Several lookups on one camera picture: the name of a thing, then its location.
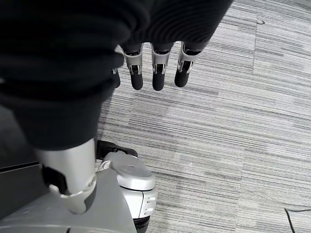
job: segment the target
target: black fingertip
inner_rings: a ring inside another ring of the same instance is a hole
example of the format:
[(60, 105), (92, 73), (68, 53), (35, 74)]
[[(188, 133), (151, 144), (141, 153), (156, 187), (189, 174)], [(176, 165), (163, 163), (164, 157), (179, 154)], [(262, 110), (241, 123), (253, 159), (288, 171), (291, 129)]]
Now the black fingertip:
[(160, 72), (153, 75), (152, 86), (153, 86), (154, 90), (160, 91), (163, 89), (164, 79), (165, 79), (165, 74), (161, 74)]
[(183, 70), (182, 72), (176, 71), (175, 85), (178, 87), (184, 87), (188, 82), (189, 74)]
[(114, 88), (118, 88), (121, 84), (118, 70), (117, 70), (117, 73), (112, 74), (112, 76), (113, 76), (113, 81), (114, 81)]
[(134, 74), (131, 74), (131, 82), (132, 87), (135, 90), (141, 90), (143, 81), (142, 81), (142, 74), (138, 74), (137, 71), (134, 71)]

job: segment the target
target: black fabric sleeve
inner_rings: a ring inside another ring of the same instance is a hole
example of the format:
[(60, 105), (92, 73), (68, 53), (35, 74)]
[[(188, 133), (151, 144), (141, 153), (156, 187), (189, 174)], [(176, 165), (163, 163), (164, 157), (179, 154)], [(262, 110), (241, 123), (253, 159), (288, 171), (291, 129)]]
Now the black fabric sleeve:
[(113, 92), (115, 47), (148, 24), (138, 0), (0, 3), (0, 104), (28, 142), (60, 150), (93, 138)]

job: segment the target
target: silver metal arm segment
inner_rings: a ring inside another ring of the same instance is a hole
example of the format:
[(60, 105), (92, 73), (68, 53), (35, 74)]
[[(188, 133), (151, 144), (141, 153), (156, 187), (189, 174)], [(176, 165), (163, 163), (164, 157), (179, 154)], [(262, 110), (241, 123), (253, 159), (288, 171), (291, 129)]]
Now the silver metal arm segment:
[(94, 139), (67, 150), (36, 150), (45, 184), (69, 210), (82, 214), (95, 198)]
[(151, 49), (152, 50), (152, 52), (151, 52), (152, 53), (152, 68), (153, 68), (154, 74), (157, 74), (157, 66), (159, 64), (163, 65), (162, 70), (161, 70), (161, 74), (165, 74), (171, 50), (169, 50), (166, 53), (157, 53), (152, 44), (151, 44), (151, 47), (152, 47), (152, 49)]
[(184, 62), (190, 62), (189, 68), (187, 69), (187, 74), (190, 73), (193, 64), (195, 63), (196, 59), (198, 58), (200, 53), (197, 53), (196, 55), (188, 55), (186, 54), (185, 51), (185, 43), (182, 42), (181, 47), (180, 47), (180, 51), (179, 51), (179, 56), (178, 56), (178, 66), (177, 66), (177, 70), (179, 72), (183, 71), (183, 66), (184, 66)]
[(130, 71), (130, 74), (134, 74), (134, 67), (137, 67), (138, 74), (141, 74), (142, 71), (142, 46), (137, 53), (127, 53), (123, 50), (123, 54), (126, 60), (126, 65)]

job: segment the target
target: black cable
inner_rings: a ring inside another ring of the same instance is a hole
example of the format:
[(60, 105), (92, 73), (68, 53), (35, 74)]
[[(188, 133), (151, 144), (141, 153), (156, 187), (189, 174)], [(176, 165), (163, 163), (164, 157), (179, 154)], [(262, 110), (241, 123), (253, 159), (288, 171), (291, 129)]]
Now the black cable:
[(290, 223), (290, 227), (291, 227), (293, 233), (295, 233), (295, 230), (294, 230), (294, 227), (293, 227), (293, 224), (292, 224), (292, 221), (291, 221), (291, 216), (290, 216), (289, 212), (299, 213), (299, 212), (311, 211), (311, 209), (306, 209), (306, 210), (289, 210), (289, 209), (286, 209), (286, 208), (284, 208), (284, 210), (286, 212), (286, 215), (287, 215), (287, 218), (288, 218), (288, 222)]

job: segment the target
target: gray carpet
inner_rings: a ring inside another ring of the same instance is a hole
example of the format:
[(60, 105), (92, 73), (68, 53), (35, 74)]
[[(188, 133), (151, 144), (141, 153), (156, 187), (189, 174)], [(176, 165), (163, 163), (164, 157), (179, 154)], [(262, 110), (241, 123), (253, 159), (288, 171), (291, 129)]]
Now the gray carpet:
[[(121, 86), (99, 137), (131, 147), (157, 176), (149, 233), (290, 233), (284, 207), (311, 207), (311, 1), (237, 0), (190, 73), (165, 87)], [(311, 213), (291, 213), (311, 233)]]

